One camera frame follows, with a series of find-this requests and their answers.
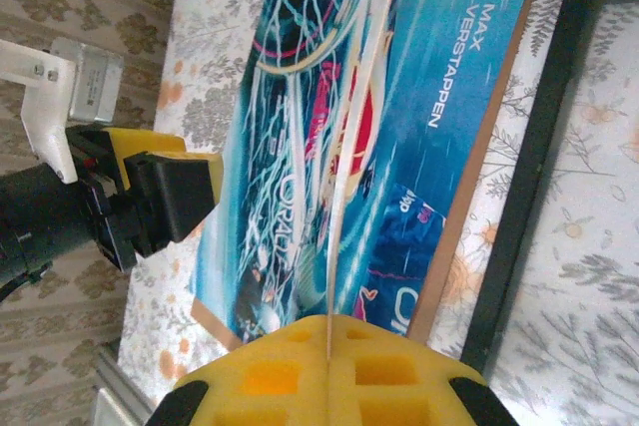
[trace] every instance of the yellow foam pad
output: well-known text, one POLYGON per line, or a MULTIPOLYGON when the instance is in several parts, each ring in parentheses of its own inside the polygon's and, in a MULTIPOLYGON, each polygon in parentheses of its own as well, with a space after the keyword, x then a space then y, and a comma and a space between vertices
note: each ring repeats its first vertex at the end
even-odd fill
POLYGON ((178 382, 206 381, 192 426, 474 426, 448 384, 472 368, 349 316, 310 316, 178 382))
POLYGON ((160 134, 150 130, 119 129, 115 127, 109 127, 104 130, 109 133, 111 146, 116 156, 125 190, 128 190, 131 184, 124 166, 124 159, 141 152, 155 150, 184 152, 187 149, 184 139, 175 135, 160 134))

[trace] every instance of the picture frame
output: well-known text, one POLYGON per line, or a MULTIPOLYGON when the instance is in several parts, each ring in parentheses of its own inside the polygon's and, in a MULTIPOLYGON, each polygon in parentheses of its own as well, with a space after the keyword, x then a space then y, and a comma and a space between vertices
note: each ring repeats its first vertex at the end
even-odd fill
POLYGON ((557 160, 597 0, 563 0, 461 361, 490 376, 557 160))

